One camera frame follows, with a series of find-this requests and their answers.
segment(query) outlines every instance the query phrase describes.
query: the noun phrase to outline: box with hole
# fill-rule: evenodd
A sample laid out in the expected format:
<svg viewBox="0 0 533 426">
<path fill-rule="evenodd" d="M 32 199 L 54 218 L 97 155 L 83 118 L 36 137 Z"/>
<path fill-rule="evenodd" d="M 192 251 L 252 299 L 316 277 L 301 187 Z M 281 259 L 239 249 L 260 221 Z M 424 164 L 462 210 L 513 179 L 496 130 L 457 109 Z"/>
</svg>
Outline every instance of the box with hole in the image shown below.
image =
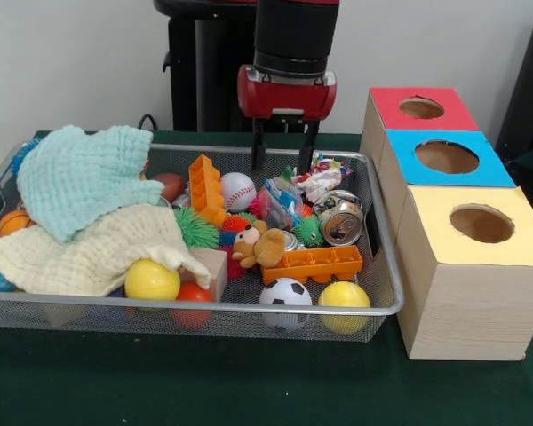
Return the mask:
<svg viewBox="0 0 533 426">
<path fill-rule="evenodd" d="M 395 250 L 411 359 L 524 357 L 533 336 L 533 209 L 520 188 L 409 186 Z"/>
<path fill-rule="evenodd" d="M 479 130 L 456 91 L 451 88 L 374 87 L 365 110 L 362 154 L 377 170 L 388 130 Z"/>
<path fill-rule="evenodd" d="M 389 130 L 379 182 L 393 236 L 410 185 L 515 187 L 480 131 Z"/>
</svg>

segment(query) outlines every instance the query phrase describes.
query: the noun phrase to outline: black cable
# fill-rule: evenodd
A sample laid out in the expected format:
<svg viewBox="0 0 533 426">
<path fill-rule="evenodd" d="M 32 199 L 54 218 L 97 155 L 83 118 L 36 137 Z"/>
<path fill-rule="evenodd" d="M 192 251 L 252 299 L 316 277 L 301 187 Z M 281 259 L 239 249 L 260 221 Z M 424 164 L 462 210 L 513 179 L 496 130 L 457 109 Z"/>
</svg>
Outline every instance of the black cable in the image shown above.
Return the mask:
<svg viewBox="0 0 533 426">
<path fill-rule="evenodd" d="M 144 126 L 144 122 L 146 120 L 149 120 L 150 123 L 152 124 L 152 131 L 158 131 L 158 125 L 156 124 L 156 121 L 154 119 L 154 117 L 150 114 L 144 114 L 142 115 L 142 118 L 140 119 L 140 122 L 139 122 L 139 125 L 137 126 L 139 129 L 142 129 L 142 126 Z"/>
</svg>

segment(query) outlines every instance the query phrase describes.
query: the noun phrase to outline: black and white soccer ball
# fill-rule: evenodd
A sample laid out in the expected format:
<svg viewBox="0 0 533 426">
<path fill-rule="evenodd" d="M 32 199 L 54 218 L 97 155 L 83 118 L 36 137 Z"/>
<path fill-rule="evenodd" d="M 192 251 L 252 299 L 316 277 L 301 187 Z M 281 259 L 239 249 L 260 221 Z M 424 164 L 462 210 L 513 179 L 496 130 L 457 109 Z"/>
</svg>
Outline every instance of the black and white soccer ball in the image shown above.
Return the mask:
<svg viewBox="0 0 533 426">
<path fill-rule="evenodd" d="M 312 297 L 306 287 L 292 278 L 279 278 L 266 285 L 260 293 L 260 304 L 312 306 Z M 300 330 L 308 321 L 306 313 L 263 313 L 263 320 L 278 331 Z"/>
</svg>

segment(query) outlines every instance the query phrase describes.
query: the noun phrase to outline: yellow cloth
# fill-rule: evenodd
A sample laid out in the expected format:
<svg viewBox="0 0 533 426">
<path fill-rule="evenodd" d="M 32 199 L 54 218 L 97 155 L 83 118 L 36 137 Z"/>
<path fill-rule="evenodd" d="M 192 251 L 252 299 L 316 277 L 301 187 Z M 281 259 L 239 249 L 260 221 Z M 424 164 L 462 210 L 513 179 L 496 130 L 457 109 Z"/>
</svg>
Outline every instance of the yellow cloth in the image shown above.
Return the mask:
<svg viewBox="0 0 533 426">
<path fill-rule="evenodd" d="M 100 217 L 69 243 L 34 225 L 0 238 L 0 272 L 28 293 L 105 296 L 137 260 L 194 274 L 209 288 L 207 268 L 187 251 L 172 209 L 134 205 Z"/>
</svg>

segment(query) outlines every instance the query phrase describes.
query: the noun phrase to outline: orange lego brick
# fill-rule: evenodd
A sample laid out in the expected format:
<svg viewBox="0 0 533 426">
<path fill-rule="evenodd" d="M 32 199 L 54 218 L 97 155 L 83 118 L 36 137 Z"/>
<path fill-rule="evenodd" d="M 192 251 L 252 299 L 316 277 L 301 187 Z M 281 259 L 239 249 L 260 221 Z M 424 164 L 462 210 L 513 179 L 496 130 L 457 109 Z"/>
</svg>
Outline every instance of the orange lego brick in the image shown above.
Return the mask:
<svg viewBox="0 0 533 426">
<path fill-rule="evenodd" d="M 362 268 L 363 259 L 357 246 L 345 246 L 286 251 L 277 266 L 261 267 L 261 271 L 264 284 L 278 278 L 293 278 L 302 284 L 312 278 L 326 284 L 332 275 L 350 281 Z"/>
<path fill-rule="evenodd" d="M 221 173 L 201 154 L 189 166 L 189 185 L 194 210 L 210 224 L 223 225 L 227 213 L 221 196 Z"/>
</svg>

